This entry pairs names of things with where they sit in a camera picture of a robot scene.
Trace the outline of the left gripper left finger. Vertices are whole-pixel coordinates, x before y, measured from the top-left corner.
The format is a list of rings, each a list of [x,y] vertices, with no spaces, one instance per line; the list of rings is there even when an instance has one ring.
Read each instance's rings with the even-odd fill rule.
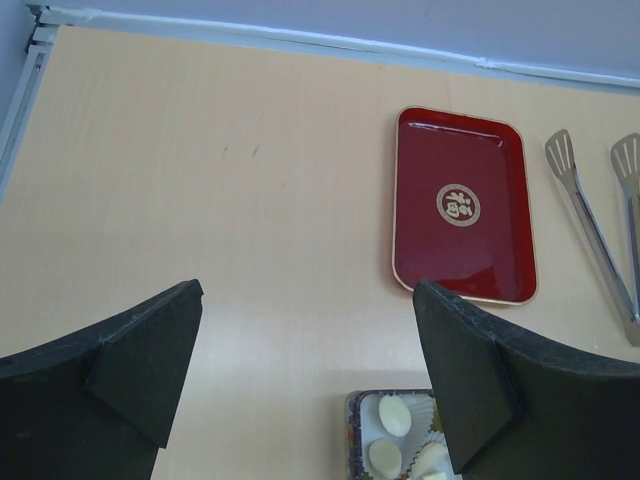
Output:
[[[1,360],[4,479],[148,479],[203,313],[198,280]]]

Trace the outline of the square white chocolate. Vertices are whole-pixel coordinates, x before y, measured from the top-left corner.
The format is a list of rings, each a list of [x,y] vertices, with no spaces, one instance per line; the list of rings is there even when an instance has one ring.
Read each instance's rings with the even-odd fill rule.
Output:
[[[422,475],[420,480],[447,480],[447,475],[442,471],[432,471]]]

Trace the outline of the round white chocolate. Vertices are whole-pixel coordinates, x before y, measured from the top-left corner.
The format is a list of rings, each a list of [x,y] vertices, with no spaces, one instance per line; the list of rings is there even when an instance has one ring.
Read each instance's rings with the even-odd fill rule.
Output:
[[[416,456],[411,469],[411,477],[419,479],[422,475],[438,471],[439,463],[448,455],[447,448],[438,442],[426,444]]]

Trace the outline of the steel serving tongs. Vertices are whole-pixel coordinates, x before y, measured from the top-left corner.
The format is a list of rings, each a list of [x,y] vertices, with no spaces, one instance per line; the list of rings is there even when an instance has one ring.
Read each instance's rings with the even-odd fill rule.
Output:
[[[560,129],[555,132],[546,141],[544,152],[553,174],[563,185],[574,208],[601,278],[622,323],[626,339],[632,346],[638,347],[639,323],[634,304],[582,191],[568,130]]]

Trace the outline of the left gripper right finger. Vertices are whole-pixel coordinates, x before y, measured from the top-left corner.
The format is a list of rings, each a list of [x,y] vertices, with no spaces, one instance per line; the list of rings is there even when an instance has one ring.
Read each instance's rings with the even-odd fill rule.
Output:
[[[430,281],[413,305],[456,474],[638,477],[637,364],[541,336]]]

